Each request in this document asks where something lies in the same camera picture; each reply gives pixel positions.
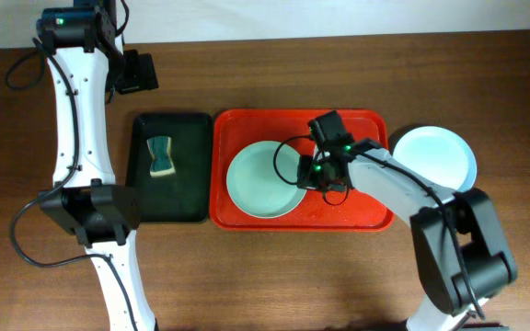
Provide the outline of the mint green plate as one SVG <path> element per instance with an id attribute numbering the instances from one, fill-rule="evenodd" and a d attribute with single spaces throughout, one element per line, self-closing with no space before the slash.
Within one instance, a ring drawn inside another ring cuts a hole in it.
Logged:
<path id="1" fill-rule="evenodd" d="M 226 189 L 245 214 L 281 217 L 296 209 L 306 191 L 296 186 L 300 154 L 280 142 L 261 141 L 241 150 L 226 173 Z"/>

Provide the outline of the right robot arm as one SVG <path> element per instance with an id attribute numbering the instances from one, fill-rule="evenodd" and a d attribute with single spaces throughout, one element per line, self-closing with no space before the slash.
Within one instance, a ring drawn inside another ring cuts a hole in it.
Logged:
<path id="1" fill-rule="evenodd" d="M 379 201 L 411 230 L 425 297 L 401 330 L 461 330 L 482 307 L 516 281 L 518 267 L 492 200 L 482 190 L 459 192 L 414 173 L 379 143 L 326 143 L 303 155 L 300 188 Z"/>

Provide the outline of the light blue plate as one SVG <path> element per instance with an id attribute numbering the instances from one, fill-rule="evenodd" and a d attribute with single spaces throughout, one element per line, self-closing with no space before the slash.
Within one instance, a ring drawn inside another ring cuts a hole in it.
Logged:
<path id="1" fill-rule="evenodd" d="M 474 187 L 478 162 L 457 133 L 430 125 L 410 125 L 390 137 L 396 161 L 440 186 L 463 192 Z"/>

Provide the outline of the green and yellow sponge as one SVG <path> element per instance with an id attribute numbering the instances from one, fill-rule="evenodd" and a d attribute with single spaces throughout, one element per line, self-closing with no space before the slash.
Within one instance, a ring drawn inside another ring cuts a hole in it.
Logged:
<path id="1" fill-rule="evenodd" d="M 146 141 L 151 165 L 149 174 L 153 178 L 166 177 L 176 172 L 171 157 L 172 139 L 169 136 L 155 136 Z"/>

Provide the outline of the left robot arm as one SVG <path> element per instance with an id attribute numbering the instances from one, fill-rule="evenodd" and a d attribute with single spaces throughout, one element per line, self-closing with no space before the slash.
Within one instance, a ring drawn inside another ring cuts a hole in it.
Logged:
<path id="1" fill-rule="evenodd" d="M 54 81 L 57 159 L 40 209 L 86 250 L 113 330 L 156 330 L 136 256 L 140 224 L 134 188 L 117 184 L 109 159 L 106 95 L 158 87 L 148 54 L 123 48 L 116 1 L 47 8 L 37 21 Z"/>

